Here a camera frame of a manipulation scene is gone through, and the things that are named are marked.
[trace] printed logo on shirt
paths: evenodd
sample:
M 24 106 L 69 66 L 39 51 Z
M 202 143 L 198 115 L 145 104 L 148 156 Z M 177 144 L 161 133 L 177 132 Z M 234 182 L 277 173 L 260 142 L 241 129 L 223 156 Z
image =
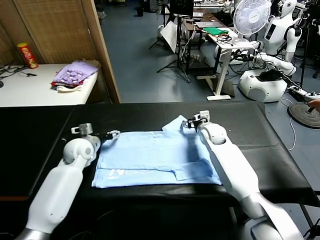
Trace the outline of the printed logo on shirt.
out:
M 150 170 L 125 170 L 125 169 L 111 169 L 107 179 L 119 179 L 123 176 L 142 175 L 149 173 Z

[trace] white desk leg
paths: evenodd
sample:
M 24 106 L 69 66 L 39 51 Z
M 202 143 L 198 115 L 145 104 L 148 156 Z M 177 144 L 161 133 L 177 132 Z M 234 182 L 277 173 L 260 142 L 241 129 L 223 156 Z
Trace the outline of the white desk leg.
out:
M 216 89 L 214 92 L 214 96 L 207 96 L 206 99 L 208 101 L 217 101 L 217 100 L 229 100 L 231 97 L 229 95 L 220 95 L 222 86 L 225 81 L 225 77 L 227 74 L 227 70 L 229 67 L 230 59 L 231 59 L 232 49 L 225 49 L 221 52 L 220 60 L 222 61 L 222 70 L 218 79 L 218 83 L 216 85 Z

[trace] white table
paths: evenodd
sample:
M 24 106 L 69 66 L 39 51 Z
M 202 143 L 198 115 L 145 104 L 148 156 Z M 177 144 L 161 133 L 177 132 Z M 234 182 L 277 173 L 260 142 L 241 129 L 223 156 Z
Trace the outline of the white table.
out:
M 194 9 L 222 9 L 225 6 L 224 3 L 201 3 L 195 2 L 193 8 Z
M 41 64 L 35 69 L 25 69 L 22 72 L 36 74 L 26 77 L 16 74 L 2 79 L 0 88 L 0 107 L 55 106 L 85 104 L 97 81 L 98 73 L 84 81 L 81 91 L 60 93 L 51 89 L 51 82 L 56 73 L 67 64 Z
M 232 40 L 229 43 L 219 43 L 216 36 L 213 36 L 211 34 L 208 34 L 208 36 L 221 48 L 221 57 L 220 60 L 222 62 L 222 70 L 218 79 L 218 83 L 216 86 L 216 89 L 214 91 L 213 84 L 211 82 L 210 76 L 199 76 L 197 79 L 205 79 L 211 88 L 214 96 L 208 96 L 206 99 L 208 101 L 217 101 L 217 100 L 229 100 L 231 99 L 229 95 L 221 95 L 221 89 L 225 81 L 226 73 L 229 67 L 229 63 L 231 60 L 231 53 L 234 49 L 253 49 L 254 47 L 250 44 L 250 42 L 246 44 L 235 44 L 233 42 L 234 39 L 238 37 L 238 34 L 236 34 L 234 31 L 232 31 L 228 27 L 218 27 L 220 30 L 228 30 L 229 36 L 232 38 Z

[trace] blue floor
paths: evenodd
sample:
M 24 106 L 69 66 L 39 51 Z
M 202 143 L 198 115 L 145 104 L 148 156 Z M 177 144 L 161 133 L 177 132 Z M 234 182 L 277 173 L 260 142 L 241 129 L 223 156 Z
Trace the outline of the blue floor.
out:
M 204 80 L 192 80 L 190 84 L 183 79 L 183 74 L 174 68 L 167 68 L 161 73 L 157 70 L 164 67 L 176 56 L 166 48 L 154 46 L 158 26 L 162 24 L 160 15 L 144 13 L 143 17 L 135 17 L 138 4 L 129 2 L 127 7 L 103 6 L 107 17 L 102 23 L 102 31 L 107 45 L 115 79 L 123 103 L 159 103 L 159 102 L 206 102 L 212 93 Z M 205 44 L 201 52 L 206 60 L 213 65 L 215 46 Z M 293 80 L 300 81 L 300 61 L 296 61 L 297 72 Z M 229 69 L 229 76 L 234 73 Z M 314 70 L 306 69 L 303 88 L 308 92 L 320 92 L 320 79 L 313 79 Z M 239 82 L 239 76 L 230 81 Z M 235 98 L 231 101 L 249 101 L 234 86 Z M 289 95 L 283 96 L 293 102 Z M 272 126 L 290 149 L 294 134 L 290 126 L 287 107 L 281 102 L 265 104 L 266 115 Z M 320 190 L 320 130 L 309 129 L 293 122 L 296 131 L 296 145 L 290 152 L 297 165 L 304 173 L 314 190 Z M 297 204 L 282 204 L 291 215 L 300 231 L 304 234 L 309 226 Z M 307 207 L 313 222 L 320 218 L 320 209 Z

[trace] pringles can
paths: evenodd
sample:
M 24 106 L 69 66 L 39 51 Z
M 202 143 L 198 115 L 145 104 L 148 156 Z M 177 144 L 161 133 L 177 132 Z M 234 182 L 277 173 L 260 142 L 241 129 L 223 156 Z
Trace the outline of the pringles can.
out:
M 23 57 L 26 63 L 29 65 L 29 68 L 35 69 L 39 66 L 35 56 L 32 54 L 30 47 L 26 42 L 19 43 L 17 47 L 19 48 L 20 52 L 23 54 Z

